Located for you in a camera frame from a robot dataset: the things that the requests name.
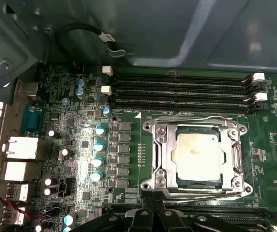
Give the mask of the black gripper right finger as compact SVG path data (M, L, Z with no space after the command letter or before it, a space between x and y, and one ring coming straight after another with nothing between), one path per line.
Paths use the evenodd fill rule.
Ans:
M154 193L154 212L159 217L166 232L226 232L228 224L207 214L196 214L188 219L178 210L167 209L165 196L161 192Z

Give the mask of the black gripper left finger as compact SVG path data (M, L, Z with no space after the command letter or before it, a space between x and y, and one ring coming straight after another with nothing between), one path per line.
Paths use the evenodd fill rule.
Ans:
M91 232L152 232L154 224L154 193L142 194L141 208L133 208L121 216L105 213L90 221Z

